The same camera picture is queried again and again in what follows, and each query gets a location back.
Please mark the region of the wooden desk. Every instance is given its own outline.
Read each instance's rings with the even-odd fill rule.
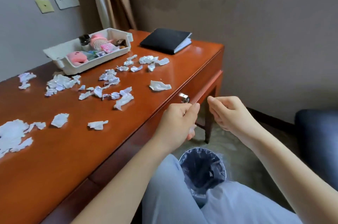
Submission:
[[[31,70],[37,78],[26,90],[18,89],[17,77],[0,83],[0,125],[15,119],[47,123],[45,129],[34,128],[27,134],[25,138],[33,138],[31,146],[0,159],[2,224],[70,223],[150,139],[168,105],[181,102],[179,93],[187,94],[191,102],[218,94],[221,44],[193,41],[176,55],[166,55],[138,47],[148,33],[131,32],[131,52],[87,70],[80,79],[86,87],[103,86],[98,78],[104,70],[123,65],[134,54],[169,58],[169,64],[157,66],[153,72],[148,72],[147,65],[135,73],[118,72],[121,82],[104,92],[132,86],[134,100],[123,111],[113,110],[114,100],[78,100],[79,85],[46,98],[46,82],[57,69],[52,63]],[[171,84],[172,89],[153,92],[150,80]],[[50,123],[59,113],[68,113],[69,118],[58,129]],[[109,120],[104,130],[87,128],[88,122],[101,120]],[[211,123],[212,119],[205,122],[207,135]]]

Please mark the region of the pink plush toy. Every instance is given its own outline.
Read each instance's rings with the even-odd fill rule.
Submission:
[[[95,51],[101,51],[101,46],[110,42],[102,34],[93,34],[90,38],[90,45]]]
[[[74,51],[72,53],[69,53],[67,54],[67,57],[74,66],[79,66],[88,62],[87,56],[81,51]]]

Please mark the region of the light blue pants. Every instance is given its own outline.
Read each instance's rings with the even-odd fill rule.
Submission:
[[[184,182],[179,161],[167,156],[142,199],[143,224],[301,223],[298,216],[240,183],[226,181],[208,190],[199,209]]]

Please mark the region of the floor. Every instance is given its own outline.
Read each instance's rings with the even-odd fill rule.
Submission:
[[[296,155],[299,155],[298,145],[294,136],[266,124],[262,124],[262,126]],[[242,183],[267,196],[282,207],[291,210],[290,205],[279,191],[260,160],[250,149],[243,145],[236,136],[222,130],[216,123],[213,124],[209,144],[204,142],[205,133],[203,129],[197,127],[195,132],[196,135],[193,139],[184,142],[182,146],[173,152],[173,155],[175,155],[176,158],[179,159],[185,151],[194,147],[210,149],[213,152],[222,155],[227,171],[227,178],[229,180]]]

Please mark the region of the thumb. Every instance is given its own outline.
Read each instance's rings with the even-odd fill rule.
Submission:
[[[197,119],[197,114],[199,112],[199,103],[193,104],[191,107],[189,107],[188,111],[186,111],[185,115],[183,116],[184,122],[189,124],[189,127],[192,124],[195,124],[196,119]]]
[[[224,116],[229,109],[226,108],[225,105],[223,105],[222,102],[220,102],[218,99],[209,96],[208,97],[208,103],[209,106],[219,115],[219,116]]]

